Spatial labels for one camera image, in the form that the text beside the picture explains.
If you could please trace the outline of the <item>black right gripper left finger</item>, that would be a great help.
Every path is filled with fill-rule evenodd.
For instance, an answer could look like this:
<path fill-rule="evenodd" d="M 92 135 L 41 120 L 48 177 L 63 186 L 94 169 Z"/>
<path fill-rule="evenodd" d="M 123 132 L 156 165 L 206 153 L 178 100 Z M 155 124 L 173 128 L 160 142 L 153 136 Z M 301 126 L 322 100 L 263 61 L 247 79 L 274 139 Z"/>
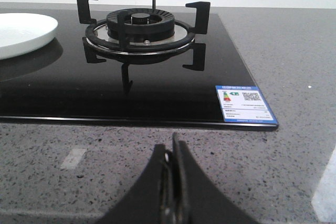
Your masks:
<path fill-rule="evenodd" d="M 154 146 L 151 158 L 135 184 L 97 223 L 159 223 L 165 146 Z"/>

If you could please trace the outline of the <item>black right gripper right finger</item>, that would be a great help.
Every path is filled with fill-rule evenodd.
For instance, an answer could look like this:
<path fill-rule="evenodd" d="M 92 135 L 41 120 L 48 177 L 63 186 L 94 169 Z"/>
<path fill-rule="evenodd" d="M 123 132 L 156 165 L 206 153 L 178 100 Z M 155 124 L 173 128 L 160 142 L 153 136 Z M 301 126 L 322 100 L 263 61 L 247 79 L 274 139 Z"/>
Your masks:
<path fill-rule="evenodd" d="M 176 133 L 172 147 L 177 223 L 257 223 L 216 188 Z"/>

